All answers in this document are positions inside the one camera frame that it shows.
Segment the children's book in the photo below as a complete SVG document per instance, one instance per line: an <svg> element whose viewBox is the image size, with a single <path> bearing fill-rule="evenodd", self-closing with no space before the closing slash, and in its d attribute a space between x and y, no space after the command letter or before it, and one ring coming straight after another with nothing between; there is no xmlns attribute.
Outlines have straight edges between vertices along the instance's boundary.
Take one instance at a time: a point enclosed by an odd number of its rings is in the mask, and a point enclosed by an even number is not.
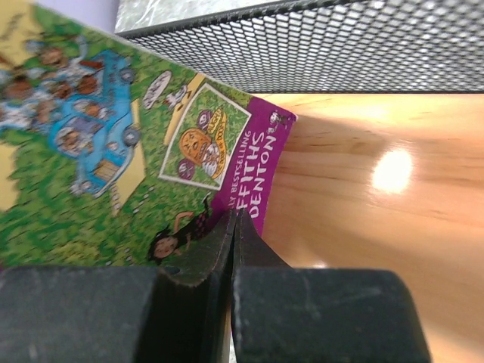
<svg viewBox="0 0 484 363"><path fill-rule="evenodd" d="M195 266L228 209L262 232L291 112L18 0L0 87L4 268Z"/></svg>

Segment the wooden table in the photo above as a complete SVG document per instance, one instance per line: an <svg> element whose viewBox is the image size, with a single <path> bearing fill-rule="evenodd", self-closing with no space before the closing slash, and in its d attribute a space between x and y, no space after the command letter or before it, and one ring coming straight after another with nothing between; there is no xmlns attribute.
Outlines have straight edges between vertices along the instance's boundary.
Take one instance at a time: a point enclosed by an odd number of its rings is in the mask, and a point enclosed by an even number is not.
<svg viewBox="0 0 484 363"><path fill-rule="evenodd" d="M484 95L262 97L299 115L267 243L293 266L397 272L434 362L484 362Z"/></svg>

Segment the black mesh basket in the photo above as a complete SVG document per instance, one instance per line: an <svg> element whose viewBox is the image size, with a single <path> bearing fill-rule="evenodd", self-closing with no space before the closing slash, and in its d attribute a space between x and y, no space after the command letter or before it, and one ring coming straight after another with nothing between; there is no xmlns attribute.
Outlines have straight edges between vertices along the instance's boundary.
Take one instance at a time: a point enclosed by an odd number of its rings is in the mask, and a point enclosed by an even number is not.
<svg viewBox="0 0 484 363"><path fill-rule="evenodd" d="M276 2L120 33L247 92L482 92L483 0Z"/></svg>

